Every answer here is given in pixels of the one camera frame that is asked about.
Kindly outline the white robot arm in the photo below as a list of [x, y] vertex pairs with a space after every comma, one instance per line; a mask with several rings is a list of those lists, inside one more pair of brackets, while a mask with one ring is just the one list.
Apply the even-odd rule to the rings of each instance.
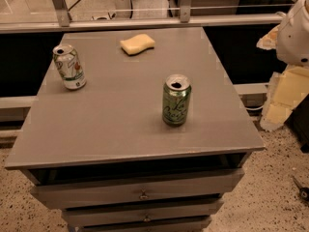
[[277, 33], [276, 55], [286, 64], [309, 66], [309, 0], [297, 0], [283, 17]]

